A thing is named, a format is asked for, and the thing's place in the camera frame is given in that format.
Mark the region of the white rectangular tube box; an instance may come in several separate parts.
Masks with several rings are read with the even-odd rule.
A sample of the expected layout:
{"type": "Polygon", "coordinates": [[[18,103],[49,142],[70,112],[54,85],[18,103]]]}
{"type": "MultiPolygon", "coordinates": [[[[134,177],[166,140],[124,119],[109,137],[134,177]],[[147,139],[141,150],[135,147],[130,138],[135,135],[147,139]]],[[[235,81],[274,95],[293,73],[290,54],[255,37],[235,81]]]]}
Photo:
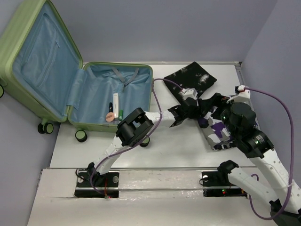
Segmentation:
{"type": "Polygon", "coordinates": [[[114,93],[113,94],[113,113],[114,113],[114,119],[119,119],[119,94],[114,93]]]}

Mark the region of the purple grey camouflage garment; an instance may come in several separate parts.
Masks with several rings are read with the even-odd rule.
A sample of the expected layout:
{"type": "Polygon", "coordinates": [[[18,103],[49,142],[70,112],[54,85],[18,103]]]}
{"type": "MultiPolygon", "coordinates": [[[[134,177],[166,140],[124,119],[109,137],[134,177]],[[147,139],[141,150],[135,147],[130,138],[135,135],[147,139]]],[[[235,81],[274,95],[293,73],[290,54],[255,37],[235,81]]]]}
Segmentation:
{"type": "MultiPolygon", "coordinates": [[[[214,107],[211,112],[218,111],[218,107],[214,107]]],[[[215,125],[209,125],[207,116],[198,119],[198,125],[203,132],[209,146],[213,150],[225,150],[229,148],[237,147],[237,143],[230,136],[227,128],[223,123],[217,123],[215,125]]]]}

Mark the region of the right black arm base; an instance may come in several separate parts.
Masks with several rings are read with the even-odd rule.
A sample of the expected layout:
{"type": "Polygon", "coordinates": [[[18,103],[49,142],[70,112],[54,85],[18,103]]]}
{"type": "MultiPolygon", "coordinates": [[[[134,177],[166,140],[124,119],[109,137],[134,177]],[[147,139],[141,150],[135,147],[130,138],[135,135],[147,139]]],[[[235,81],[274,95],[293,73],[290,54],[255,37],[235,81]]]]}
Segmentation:
{"type": "Polygon", "coordinates": [[[247,197],[247,193],[218,171],[202,171],[199,184],[204,197],[247,197]]]}

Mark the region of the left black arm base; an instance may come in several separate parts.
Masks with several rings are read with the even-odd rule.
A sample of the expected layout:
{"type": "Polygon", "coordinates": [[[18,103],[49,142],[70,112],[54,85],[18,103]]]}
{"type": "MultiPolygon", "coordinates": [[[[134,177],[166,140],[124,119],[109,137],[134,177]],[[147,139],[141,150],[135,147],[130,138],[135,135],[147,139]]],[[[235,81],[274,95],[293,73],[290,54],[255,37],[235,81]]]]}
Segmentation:
{"type": "Polygon", "coordinates": [[[77,182],[74,196],[77,198],[119,198],[119,172],[113,171],[105,175],[93,176],[93,186],[90,183],[90,173],[86,169],[76,169],[77,182]]]}

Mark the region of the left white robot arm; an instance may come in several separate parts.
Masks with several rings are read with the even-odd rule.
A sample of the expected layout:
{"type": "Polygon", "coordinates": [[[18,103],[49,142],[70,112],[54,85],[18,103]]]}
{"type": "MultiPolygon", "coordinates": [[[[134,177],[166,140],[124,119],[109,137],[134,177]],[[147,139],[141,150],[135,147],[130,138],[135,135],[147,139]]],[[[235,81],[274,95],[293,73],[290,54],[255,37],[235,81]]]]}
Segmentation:
{"type": "Polygon", "coordinates": [[[88,181],[94,186],[101,185],[104,175],[119,156],[138,146],[157,127],[175,127],[185,119],[204,117],[207,112],[203,100],[191,97],[162,112],[146,112],[140,107],[136,108],[118,124],[112,143],[101,157],[88,165],[88,181]]]}

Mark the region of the black white tie-dye shirt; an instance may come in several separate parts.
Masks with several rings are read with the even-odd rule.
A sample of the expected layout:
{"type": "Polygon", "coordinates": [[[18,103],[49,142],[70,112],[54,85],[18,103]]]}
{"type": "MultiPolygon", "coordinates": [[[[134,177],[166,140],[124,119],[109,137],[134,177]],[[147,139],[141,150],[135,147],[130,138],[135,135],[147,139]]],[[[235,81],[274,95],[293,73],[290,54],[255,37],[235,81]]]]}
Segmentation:
{"type": "Polygon", "coordinates": [[[183,94],[181,94],[180,88],[166,80],[173,81],[182,89],[194,88],[197,91],[198,98],[217,81],[215,77],[196,62],[192,62],[173,74],[164,77],[164,84],[180,104],[183,102],[183,94]]]}

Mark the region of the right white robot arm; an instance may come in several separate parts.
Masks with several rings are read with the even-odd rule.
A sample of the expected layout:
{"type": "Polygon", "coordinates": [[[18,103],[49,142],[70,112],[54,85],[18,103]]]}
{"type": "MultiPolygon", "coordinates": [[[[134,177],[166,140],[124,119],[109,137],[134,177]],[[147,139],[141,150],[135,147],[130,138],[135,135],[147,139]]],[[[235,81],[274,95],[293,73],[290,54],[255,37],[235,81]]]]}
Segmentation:
{"type": "Polygon", "coordinates": [[[301,224],[301,188],[293,179],[293,165],[286,170],[268,136],[257,129],[256,113],[241,95],[225,97],[215,93],[210,99],[199,99],[202,115],[211,112],[213,119],[221,120],[237,143],[237,148],[257,167],[270,188],[245,174],[233,161],[220,164],[217,181],[229,182],[242,188],[249,198],[257,198],[270,206],[270,216],[279,226],[301,224]]]}

